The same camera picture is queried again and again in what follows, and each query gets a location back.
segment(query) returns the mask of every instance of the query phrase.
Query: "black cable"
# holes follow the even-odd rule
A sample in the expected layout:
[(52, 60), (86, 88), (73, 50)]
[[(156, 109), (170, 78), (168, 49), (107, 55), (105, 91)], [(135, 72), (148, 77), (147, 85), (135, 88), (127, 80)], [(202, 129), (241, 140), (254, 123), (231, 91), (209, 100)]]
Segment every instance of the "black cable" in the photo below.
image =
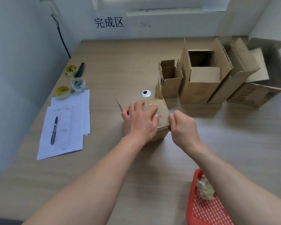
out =
[(60, 33), (59, 22), (57, 21), (57, 19), (55, 19), (55, 17), (54, 17), (53, 15), (51, 15), (51, 16), (53, 17), (53, 19), (54, 19), (54, 21), (55, 21), (55, 23), (56, 23), (56, 26), (57, 26), (57, 30), (58, 30), (60, 39), (61, 39), (61, 41), (63, 42), (63, 45), (64, 45), (64, 47), (65, 47), (65, 49), (66, 49), (66, 51), (67, 51), (67, 53), (68, 53), (69, 58), (71, 59), (70, 53), (68, 52), (67, 46), (65, 45), (65, 42), (64, 42), (64, 40), (63, 40), (63, 37), (61, 36), (61, 33)]

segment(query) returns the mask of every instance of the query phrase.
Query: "plastic bag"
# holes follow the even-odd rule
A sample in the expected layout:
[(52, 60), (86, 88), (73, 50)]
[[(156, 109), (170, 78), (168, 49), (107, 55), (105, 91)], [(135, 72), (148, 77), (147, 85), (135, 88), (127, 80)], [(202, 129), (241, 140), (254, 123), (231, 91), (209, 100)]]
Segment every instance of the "plastic bag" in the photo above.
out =
[(202, 176), (200, 179), (198, 179), (197, 192), (199, 193), (200, 197), (202, 197), (205, 200), (215, 199), (213, 197), (214, 189), (205, 176)]

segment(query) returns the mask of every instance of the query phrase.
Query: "packing tape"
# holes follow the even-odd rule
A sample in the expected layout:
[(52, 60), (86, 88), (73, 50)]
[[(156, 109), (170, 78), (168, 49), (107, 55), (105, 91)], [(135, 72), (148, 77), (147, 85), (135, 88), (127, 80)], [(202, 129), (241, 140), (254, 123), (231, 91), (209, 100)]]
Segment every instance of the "packing tape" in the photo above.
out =
[(67, 76), (73, 77), (78, 72), (78, 68), (76, 67), (76, 65), (68, 65), (64, 71)]
[(57, 89), (55, 90), (55, 94), (56, 94), (56, 99), (57, 99), (57, 100), (65, 100), (65, 99), (67, 99), (67, 98), (70, 97), (70, 95), (72, 94), (72, 92), (71, 92), (71, 90), (69, 89), (69, 87), (67, 87), (67, 86), (61, 86), (61, 87), (59, 87), (59, 88), (57, 88)]
[(77, 93), (82, 93), (87, 90), (87, 83), (81, 77), (74, 78), (71, 83), (71, 86)]

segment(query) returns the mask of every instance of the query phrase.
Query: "right hand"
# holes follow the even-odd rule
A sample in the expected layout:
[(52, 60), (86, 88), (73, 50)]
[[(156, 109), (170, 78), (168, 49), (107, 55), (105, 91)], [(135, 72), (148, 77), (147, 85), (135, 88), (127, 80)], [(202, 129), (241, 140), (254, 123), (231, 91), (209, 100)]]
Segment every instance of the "right hand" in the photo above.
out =
[(201, 148), (203, 143), (197, 131), (197, 125), (192, 117), (175, 110), (169, 115), (173, 142), (185, 153), (190, 155), (193, 151)]

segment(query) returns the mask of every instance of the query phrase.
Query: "pen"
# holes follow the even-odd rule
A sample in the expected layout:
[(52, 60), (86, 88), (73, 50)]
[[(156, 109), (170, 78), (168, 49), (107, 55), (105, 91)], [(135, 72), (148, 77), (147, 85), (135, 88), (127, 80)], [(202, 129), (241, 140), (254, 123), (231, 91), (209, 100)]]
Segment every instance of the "pen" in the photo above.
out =
[(58, 121), (58, 117), (56, 116), (55, 123), (54, 123), (54, 129), (53, 129), (53, 133), (52, 133), (52, 137), (51, 137), (51, 145), (53, 145), (54, 141), (55, 141), (57, 121)]

